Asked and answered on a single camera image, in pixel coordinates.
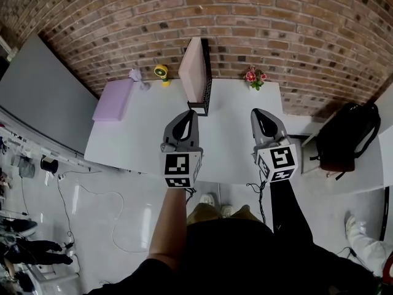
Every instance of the purple foam block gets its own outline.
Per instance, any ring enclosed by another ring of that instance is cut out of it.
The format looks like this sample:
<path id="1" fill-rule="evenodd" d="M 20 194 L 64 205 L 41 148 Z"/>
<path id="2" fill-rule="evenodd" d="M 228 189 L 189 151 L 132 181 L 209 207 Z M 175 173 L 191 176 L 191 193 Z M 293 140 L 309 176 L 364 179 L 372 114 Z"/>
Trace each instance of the purple foam block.
<path id="1" fill-rule="evenodd" d="M 133 79 L 108 82 L 98 101 L 94 121 L 120 121 L 123 119 L 131 95 Z"/>

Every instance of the white floor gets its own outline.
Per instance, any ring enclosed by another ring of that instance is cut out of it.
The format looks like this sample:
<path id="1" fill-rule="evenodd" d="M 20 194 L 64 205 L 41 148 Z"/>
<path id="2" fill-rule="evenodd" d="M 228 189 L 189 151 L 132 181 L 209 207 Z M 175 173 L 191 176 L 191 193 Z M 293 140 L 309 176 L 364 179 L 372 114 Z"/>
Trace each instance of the white floor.
<path id="1" fill-rule="evenodd" d="M 23 179 L 23 190 L 29 216 L 39 223 L 35 239 L 53 240 L 60 244 L 69 242 L 68 222 L 64 213 L 63 201 L 58 192 L 56 179 L 44 184 L 45 173 L 38 168 L 34 179 Z M 59 168 L 59 173 L 75 170 L 73 167 Z M 17 170 L 12 170 L 13 189 L 7 194 L 6 208 L 25 211 L 21 192 L 21 179 Z M 115 283 L 131 274 L 145 259 L 154 225 L 157 221 L 165 188 L 162 180 L 137 173 L 101 172 L 95 174 L 67 173 L 59 182 L 71 219 L 71 229 L 75 235 L 76 253 L 79 257 L 79 286 L 67 283 L 59 285 L 51 292 L 61 294 L 80 294 L 100 283 Z M 301 178 L 300 170 L 292 180 L 295 195 L 309 222 L 318 245 L 335 253 L 348 246 L 344 235 L 344 215 L 349 210 L 358 219 L 366 222 L 369 235 L 378 238 L 381 230 L 384 192 L 377 190 L 360 194 L 333 195 L 325 190 L 313 188 L 313 179 Z M 96 192 L 106 195 L 93 195 Z M 188 212 L 198 203 L 199 195 L 213 191 L 217 201 L 231 203 L 235 209 L 248 204 L 251 211 L 260 218 L 258 195 L 246 186 L 199 183 L 198 192 L 187 206 Z M 264 190 L 263 207 L 267 224 L 271 227 L 272 215 L 270 189 Z M 126 251 L 114 245 L 112 241 Z"/>

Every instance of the yellow figurine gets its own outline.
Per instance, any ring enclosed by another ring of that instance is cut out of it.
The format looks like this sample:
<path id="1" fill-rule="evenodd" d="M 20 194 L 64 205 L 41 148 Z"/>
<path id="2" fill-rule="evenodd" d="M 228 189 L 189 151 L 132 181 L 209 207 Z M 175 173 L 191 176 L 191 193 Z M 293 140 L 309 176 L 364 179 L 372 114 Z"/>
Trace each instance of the yellow figurine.
<path id="1" fill-rule="evenodd" d="M 162 78 L 162 86 L 167 87 L 170 85 L 171 80 L 168 79 L 168 68 L 164 65 L 157 65 L 154 68 L 154 74 Z"/>

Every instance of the white table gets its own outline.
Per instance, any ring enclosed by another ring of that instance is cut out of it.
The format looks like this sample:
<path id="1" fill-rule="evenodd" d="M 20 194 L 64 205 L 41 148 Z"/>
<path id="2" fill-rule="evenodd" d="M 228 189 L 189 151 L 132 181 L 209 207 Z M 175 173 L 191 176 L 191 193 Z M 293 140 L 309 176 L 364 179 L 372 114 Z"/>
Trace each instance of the white table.
<path id="1" fill-rule="evenodd" d="M 153 81 L 148 92 L 134 88 L 121 122 L 95 122 L 86 160 L 160 174 L 158 156 L 164 129 L 178 114 L 188 110 L 179 79 L 167 88 L 160 84 L 161 81 Z M 209 116 L 198 118 L 200 147 L 204 149 L 199 181 L 259 183 L 259 169 L 251 156 L 255 146 L 250 120 L 253 108 L 267 110 L 284 119 L 284 123 L 289 117 L 293 125 L 294 116 L 282 113 L 278 83 L 266 82 L 256 92 L 241 80 L 213 80 Z M 304 121 L 308 122 L 308 118 L 301 119 Z"/>

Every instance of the brick wall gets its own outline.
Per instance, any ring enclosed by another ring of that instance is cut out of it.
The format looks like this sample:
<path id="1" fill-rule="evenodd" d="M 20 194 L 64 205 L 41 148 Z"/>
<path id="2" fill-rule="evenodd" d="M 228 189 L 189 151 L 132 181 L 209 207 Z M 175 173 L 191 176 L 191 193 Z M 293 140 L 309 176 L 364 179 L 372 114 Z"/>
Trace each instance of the brick wall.
<path id="1" fill-rule="evenodd" d="M 192 36 L 211 45 L 214 77 L 249 65 L 281 87 L 288 113 L 326 117 L 388 85 L 393 0 L 1 0 L 21 45 L 37 33 L 93 91 L 157 63 L 178 77 Z"/>

